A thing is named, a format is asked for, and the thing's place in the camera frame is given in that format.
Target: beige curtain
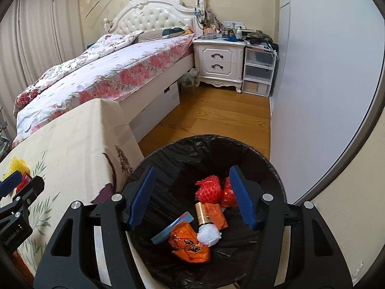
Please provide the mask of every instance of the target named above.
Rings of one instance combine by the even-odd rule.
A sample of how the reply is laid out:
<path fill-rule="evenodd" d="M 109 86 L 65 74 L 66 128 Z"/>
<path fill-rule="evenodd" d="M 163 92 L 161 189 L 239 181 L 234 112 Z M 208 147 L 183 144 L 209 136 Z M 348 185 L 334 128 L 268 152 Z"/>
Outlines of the beige curtain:
<path fill-rule="evenodd" d="M 17 46 L 17 18 L 19 0 L 15 0 L 0 23 L 0 108 L 8 133 L 16 136 L 13 103 L 28 86 Z"/>
<path fill-rule="evenodd" d="M 29 85 L 50 67 L 62 63 L 52 24 L 51 4 L 51 0 L 20 0 L 19 52 Z"/>
<path fill-rule="evenodd" d="M 52 8 L 58 51 L 62 61 L 68 61 L 84 51 L 79 0 L 55 0 Z"/>

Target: silver screw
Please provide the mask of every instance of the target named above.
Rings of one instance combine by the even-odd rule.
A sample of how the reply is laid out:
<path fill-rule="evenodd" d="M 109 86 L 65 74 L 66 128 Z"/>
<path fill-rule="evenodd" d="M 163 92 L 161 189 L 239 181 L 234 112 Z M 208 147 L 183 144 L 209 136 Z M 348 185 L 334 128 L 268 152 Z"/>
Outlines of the silver screw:
<path fill-rule="evenodd" d="M 262 196 L 263 200 L 265 201 L 272 201 L 274 198 L 272 195 L 270 195 L 269 193 L 265 193 L 263 196 Z"/>
<path fill-rule="evenodd" d="M 305 208 L 313 208 L 314 207 L 314 204 L 311 203 L 310 201 L 306 201 L 303 205 Z"/>
<path fill-rule="evenodd" d="M 114 202 L 118 202 L 118 201 L 122 200 L 122 195 L 120 193 L 117 193 L 111 197 L 111 200 Z"/>
<path fill-rule="evenodd" d="M 82 204 L 79 201 L 75 201 L 71 204 L 71 207 L 75 210 L 77 208 L 80 208 Z"/>

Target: black trash bag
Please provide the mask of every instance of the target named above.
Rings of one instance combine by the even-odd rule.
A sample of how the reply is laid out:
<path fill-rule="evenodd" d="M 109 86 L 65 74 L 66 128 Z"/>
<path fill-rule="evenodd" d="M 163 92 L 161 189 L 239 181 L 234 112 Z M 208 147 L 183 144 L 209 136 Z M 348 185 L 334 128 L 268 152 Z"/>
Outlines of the black trash bag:
<path fill-rule="evenodd" d="M 220 288 L 244 278 L 259 233 L 243 223 L 238 208 L 225 210 L 229 227 L 221 230 L 222 239 L 210 248 L 209 263 L 182 261 L 171 253 L 168 240 L 154 245 L 151 238 L 186 211 L 193 215 L 191 226 L 198 232 L 195 183 L 217 175 L 223 184 L 233 165 L 263 191 L 286 201 L 274 167 L 252 147 L 216 135 L 185 138 L 157 150 L 139 164 L 126 183 L 138 180 L 148 165 L 155 167 L 156 185 L 143 220 L 130 237 L 151 275 L 171 289 Z"/>

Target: tufted headboard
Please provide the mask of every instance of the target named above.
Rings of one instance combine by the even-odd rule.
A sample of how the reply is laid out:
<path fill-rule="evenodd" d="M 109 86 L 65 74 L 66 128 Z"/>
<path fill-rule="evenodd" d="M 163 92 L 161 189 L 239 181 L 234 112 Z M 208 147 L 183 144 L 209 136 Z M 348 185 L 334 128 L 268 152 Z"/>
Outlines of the tufted headboard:
<path fill-rule="evenodd" d="M 109 32 L 126 35 L 136 30 L 182 27 L 202 34 L 194 13 L 195 8 L 182 5 L 180 0 L 131 0 L 114 18 Z"/>

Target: orange wrapper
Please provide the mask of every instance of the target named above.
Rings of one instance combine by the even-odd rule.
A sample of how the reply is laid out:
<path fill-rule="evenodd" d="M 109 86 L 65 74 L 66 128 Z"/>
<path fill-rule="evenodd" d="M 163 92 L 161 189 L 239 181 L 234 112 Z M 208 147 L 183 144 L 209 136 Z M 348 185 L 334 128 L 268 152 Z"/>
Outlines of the orange wrapper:
<path fill-rule="evenodd" d="M 185 250 L 173 251 L 173 253 L 188 263 L 204 263 L 210 259 L 210 249 L 202 243 Z"/>
<path fill-rule="evenodd" d="M 219 204 L 205 203 L 206 214 L 218 230 L 228 227 L 225 216 Z"/>
<path fill-rule="evenodd" d="M 170 233 L 169 243 L 176 250 L 183 250 L 198 243 L 196 232 L 188 222 L 181 222 L 174 226 Z"/>
<path fill-rule="evenodd" d="M 181 222 L 173 228 L 169 243 L 177 251 L 173 253 L 189 263 L 204 263 L 210 259 L 208 246 L 198 242 L 196 233 L 188 222 Z"/>

